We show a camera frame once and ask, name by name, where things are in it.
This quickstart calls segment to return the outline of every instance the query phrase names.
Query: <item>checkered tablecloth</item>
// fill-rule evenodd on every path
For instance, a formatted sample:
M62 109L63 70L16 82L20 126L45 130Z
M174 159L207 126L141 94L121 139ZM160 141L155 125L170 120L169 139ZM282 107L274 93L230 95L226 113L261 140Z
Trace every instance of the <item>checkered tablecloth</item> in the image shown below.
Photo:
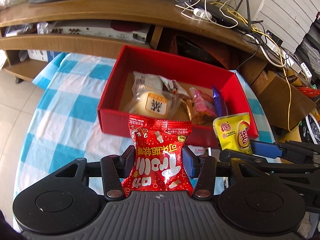
M45 92L22 147L14 197L78 157L85 157L88 162L99 161L106 155L122 154L132 143L130 138L103 134L97 119L98 102L115 61L61 53L34 79L33 83ZM273 142L258 100L242 77L238 77L254 114L259 139ZM223 185L216 185L215 192L220 193ZM101 178L90 179L89 186L103 194Z

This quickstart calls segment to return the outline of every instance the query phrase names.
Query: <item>yellow snack pouch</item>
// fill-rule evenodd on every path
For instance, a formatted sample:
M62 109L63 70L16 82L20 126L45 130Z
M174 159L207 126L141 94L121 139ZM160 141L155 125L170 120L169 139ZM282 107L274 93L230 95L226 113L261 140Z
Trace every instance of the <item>yellow snack pouch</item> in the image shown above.
M227 115L213 121L213 129L220 142L221 150L230 149L252 154L248 138L249 127L249 113Z

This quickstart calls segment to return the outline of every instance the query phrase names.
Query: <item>floor tile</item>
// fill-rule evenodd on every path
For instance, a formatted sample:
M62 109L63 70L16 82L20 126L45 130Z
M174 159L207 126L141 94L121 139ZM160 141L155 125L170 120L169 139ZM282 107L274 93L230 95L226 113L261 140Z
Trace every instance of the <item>floor tile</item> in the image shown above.
M0 71L0 104L22 110L24 104L35 89L28 81L15 83L15 77L4 70Z
M43 93L43 89L36 87L35 90L33 90L33 92L31 93L29 99L26 101L26 104L22 108L22 111L28 114L34 114Z
M0 158L14 122L20 111L0 104Z
M0 209L10 225L13 224L12 202L14 181L20 152L31 118L31 114L20 112L0 159Z

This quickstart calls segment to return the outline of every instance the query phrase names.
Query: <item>red candy bag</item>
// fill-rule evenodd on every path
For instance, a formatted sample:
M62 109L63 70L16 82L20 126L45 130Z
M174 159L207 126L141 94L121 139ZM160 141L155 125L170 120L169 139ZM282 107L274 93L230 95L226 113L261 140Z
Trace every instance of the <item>red candy bag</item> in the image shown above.
M136 148L132 171L122 186L132 190L169 191L193 187L182 165L181 150L191 133L191 122L156 120L130 114L129 129Z

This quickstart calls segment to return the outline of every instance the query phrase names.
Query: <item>open red cardboard box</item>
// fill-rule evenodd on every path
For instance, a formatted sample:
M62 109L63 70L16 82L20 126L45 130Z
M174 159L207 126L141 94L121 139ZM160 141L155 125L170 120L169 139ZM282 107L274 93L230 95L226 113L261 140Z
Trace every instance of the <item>open red cardboard box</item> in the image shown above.
M234 73L186 57L131 46L124 46L120 52L98 105L98 118L103 133L130 137L129 113L123 109L132 99L133 71L175 79L186 91L193 86L211 96L214 85L232 114L250 113L248 135L250 139L258 137L247 98ZM188 115L179 110L173 119L188 121ZM212 126L193 125L186 144L218 148Z

